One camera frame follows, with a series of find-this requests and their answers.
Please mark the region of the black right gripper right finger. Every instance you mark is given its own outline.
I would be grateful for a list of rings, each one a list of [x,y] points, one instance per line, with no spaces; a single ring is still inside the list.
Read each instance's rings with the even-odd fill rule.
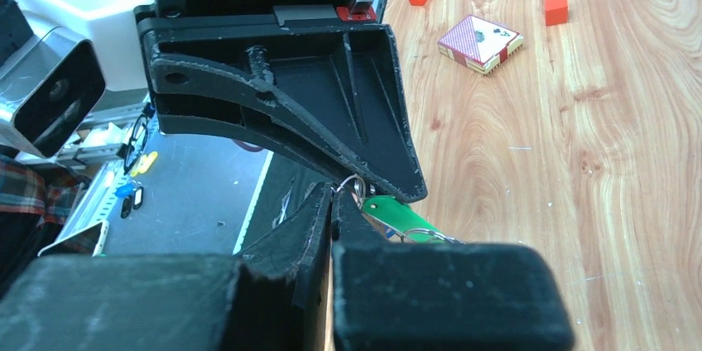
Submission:
[[[348,192],[333,198],[338,350],[571,350],[575,332],[536,250],[392,243]]]

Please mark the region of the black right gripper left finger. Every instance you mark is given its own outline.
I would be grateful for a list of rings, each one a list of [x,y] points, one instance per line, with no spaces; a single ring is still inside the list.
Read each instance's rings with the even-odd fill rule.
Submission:
[[[1,302],[4,350],[316,350],[332,191],[235,255],[36,259]]]

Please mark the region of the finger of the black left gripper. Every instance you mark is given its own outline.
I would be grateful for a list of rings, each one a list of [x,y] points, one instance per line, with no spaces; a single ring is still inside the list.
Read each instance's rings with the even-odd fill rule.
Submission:
[[[426,197],[390,26],[163,18],[151,5],[136,21],[163,132],[238,139],[404,203]]]

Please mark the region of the green key tag with key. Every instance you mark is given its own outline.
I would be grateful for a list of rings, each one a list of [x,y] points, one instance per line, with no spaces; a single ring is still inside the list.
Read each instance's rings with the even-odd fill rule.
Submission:
[[[365,219],[387,240],[396,243],[461,243],[443,234],[414,212],[407,204],[388,195],[374,195],[364,200],[361,211]]]

